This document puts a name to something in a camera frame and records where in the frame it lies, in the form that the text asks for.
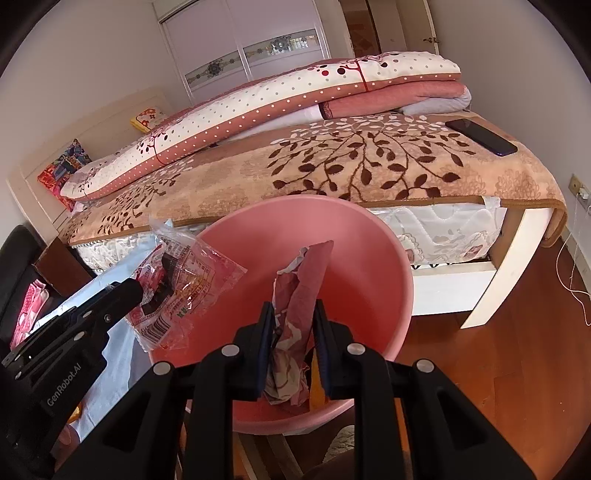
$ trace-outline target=smartphone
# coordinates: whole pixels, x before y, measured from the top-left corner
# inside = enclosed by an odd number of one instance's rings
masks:
[[[449,122],[445,122],[445,125],[473,139],[474,142],[482,145],[499,157],[517,152],[517,147],[514,144],[467,118],[450,120]]]

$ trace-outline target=wooden floor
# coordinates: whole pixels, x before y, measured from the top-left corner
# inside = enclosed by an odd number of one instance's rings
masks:
[[[509,297],[484,326],[460,330],[467,313],[413,317],[397,361],[430,358],[480,408],[530,465],[551,480],[591,421],[591,329],[556,278],[560,245],[540,248]],[[566,251],[559,268],[570,275]],[[584,290],[575,272],[573,287]],[[591,320],[591,305],[585,301]],[[288,442],[303,471],[322,461],[352,411]],[[282,478],[263,442],[272,478]]]

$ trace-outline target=bed frame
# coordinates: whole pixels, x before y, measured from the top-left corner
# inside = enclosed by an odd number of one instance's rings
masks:
[[[7,183],[23,214],[49,244],[69,212],[37,175],[77,138],[92,159],[109,155],[141,133],[129,119],[150,106],[171,113],[158,89],[129,95],[61,130],[10,173]],[[484,325],[505,300],[537,249],[552,209],[508,209],[490,261],[413,270],[413,315],[472,311],[461,328]]]

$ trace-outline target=charging cable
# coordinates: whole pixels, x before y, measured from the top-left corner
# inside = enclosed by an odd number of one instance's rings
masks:
[[[579,194],[577,194],[577,197],[575,199],[575,204],[574,204],[574,221],[573,221],[573,230],[575,229],[576,225],[577,225],[577,205],[579,204]],[[587,210],[585,211],[585,213],[589,213],[589,209],[591,209],[591,205],[589,205],[587,207]],[[580,231],[582,230],[582,228],[579,228],[579,231],[577,233],[577,237],[579,236]],[[567,242],[570,240],[570,237],[573,236],[573,232],[570,231],[568,237],[566,238],[566,240],[564,241],[564,243],[562,244],[562,247],[560,247],[560,251],[558,252],[558,256],[556,257],[556,276],[558,277],[558,280],[560,282],[560,284],[564,287],[565,290],[568,290],[570,292],[570,294],[573,296],[573,298],[578,301],[581,304],[581,307],[583,308],[583,317],[585,319],[585,325],[587,325],[588,327],[591,327],[591,323],[589,323],[587,321],[587,312],[585,311],[585,305],[583,304],[583,302],[575,295],[575,293],[582,293],[584,295],[587,295],[589,297],[589,299],[591,300],[591,295],[583,290],[573,290],[573,276],[574,276],[574,268],[576,266],[576,258],[577,258],[577,251],[579,250],[579,243],[577,242],[577,246],[574,249],[574,254],[573,254],[573,269],[570,272],[570,284],[567,287],[564,282],[562,281],[562,278],[560,278],[560,273],[558,273],[558,259],[560,258],[560,254],[562,253],[562,250],[564,250],[564,247],[566,247]]]

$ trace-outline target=brown leaf pattern blanket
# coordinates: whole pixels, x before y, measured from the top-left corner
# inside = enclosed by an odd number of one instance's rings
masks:
[[[497,157],[444,122],[471,118],[512,141]],[[263,132],[167,165],[72,217],[70,245],[146,231],[148,218],[175,225],[215,221],[246,205],[288,194],[338,197],[364,207],[482,203],[550,207],[543,244],[566,222],[556,181],[521,143],[475,113],[410,117],[395,113],[332,119]]]

